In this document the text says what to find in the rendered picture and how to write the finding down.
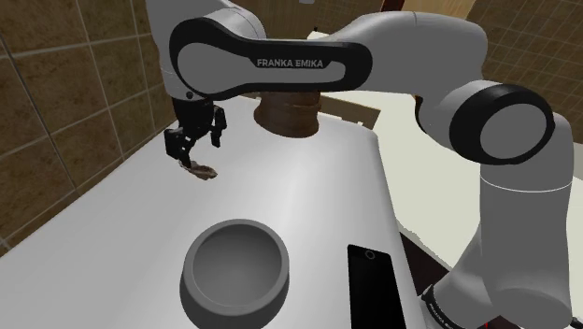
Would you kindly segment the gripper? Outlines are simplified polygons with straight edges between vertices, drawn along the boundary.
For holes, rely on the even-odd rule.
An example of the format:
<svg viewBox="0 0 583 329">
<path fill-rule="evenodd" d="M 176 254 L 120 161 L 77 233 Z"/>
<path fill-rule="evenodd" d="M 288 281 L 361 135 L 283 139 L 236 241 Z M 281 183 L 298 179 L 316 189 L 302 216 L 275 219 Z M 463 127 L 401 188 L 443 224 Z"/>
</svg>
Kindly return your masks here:
<svg viewBox="0 0 583 329">
<path fill-rule="evenodd" d="M 222 132 L 227 128 L 224 109 L 210 100 L 172 99 L 179 128 L 164 130 L 166 154 L 191 167 L 190 151 L 196 140 L 210 131 L 211 144 L 219 148 Z"/>
</svg>

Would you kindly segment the brown flat object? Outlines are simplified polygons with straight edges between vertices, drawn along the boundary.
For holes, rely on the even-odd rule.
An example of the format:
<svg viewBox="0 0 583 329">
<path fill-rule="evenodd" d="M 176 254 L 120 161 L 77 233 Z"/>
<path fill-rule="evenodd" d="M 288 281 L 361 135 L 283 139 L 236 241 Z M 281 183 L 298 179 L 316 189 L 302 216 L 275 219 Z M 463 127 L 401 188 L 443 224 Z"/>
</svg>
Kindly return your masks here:
<svg viewBox="0 0 583 329">
<path fill-rule="evenodd" d="M 182 162 L 178 162 L 178 164 L 183 169 L 202 180 L 213 179 L 218 175 L 218 173 L 213 168 L 207 165 L 198 164 L 194 160 L 191 160 L 189 165 L 185 165 Z"/>
</svg>

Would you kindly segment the grey bowl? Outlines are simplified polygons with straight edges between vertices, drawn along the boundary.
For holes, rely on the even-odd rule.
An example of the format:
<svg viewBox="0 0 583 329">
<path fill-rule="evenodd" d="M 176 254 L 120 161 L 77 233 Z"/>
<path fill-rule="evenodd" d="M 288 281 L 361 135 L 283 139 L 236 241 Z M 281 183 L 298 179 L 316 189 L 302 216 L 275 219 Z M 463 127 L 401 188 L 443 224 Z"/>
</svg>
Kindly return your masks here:
<svg viewBox="0 0 583 329">
<path fill-rule="evenodd" d="M 231 219 L 207 228 L 189 247 L 179 296 L 197 329 L 264 329 L 281 310 L 290 258 L 267 225 Z"/>
</svg>

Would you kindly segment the brown wooden cabinet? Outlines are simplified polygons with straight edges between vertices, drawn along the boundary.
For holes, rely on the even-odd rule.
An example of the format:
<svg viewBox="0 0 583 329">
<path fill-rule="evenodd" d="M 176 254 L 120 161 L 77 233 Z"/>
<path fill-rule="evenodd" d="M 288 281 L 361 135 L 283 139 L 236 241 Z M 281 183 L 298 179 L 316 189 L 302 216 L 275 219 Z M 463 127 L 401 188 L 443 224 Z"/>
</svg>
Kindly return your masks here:
<svg viewBox="0 0 583 329">
<path fill-rule="evenodd" d="M 320 112 L 333 115 L 346 122 L 361 123 L 363 127 L 374 129 L 380 110 L 373 107 L 336 99 L 322 94 Z"/>
</svg>

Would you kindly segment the black phone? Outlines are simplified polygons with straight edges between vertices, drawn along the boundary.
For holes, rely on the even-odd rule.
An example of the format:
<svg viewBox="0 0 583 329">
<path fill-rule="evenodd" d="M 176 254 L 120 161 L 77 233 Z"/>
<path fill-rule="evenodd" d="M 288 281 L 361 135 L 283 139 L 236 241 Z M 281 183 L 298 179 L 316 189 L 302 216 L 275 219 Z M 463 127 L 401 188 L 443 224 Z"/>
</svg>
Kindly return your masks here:
<svg viewBox="0 0 583 329">
<path fill-rule="evenodd" d="M 348 244 L 351 329 L 406 329 L 391 257 Z"/>
</svg>

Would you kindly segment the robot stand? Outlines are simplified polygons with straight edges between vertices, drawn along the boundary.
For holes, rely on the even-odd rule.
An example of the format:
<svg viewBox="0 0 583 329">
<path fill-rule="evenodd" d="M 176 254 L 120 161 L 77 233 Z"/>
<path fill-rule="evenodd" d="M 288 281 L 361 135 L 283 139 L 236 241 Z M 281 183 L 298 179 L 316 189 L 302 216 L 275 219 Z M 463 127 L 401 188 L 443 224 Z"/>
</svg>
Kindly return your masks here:
<svg viewBox="0 0 583 329">
<path fill-rule="evenodd" d="M 443 278 L 448 270 L 438 263 L 430 254 L 418 246 L 408 236 L 400 233 L 405 256 L 417 294 L 423 293 L 426 288 Z M 502 317 L 492 319 L 477 329 L 521 329 Z"/>
</svg>

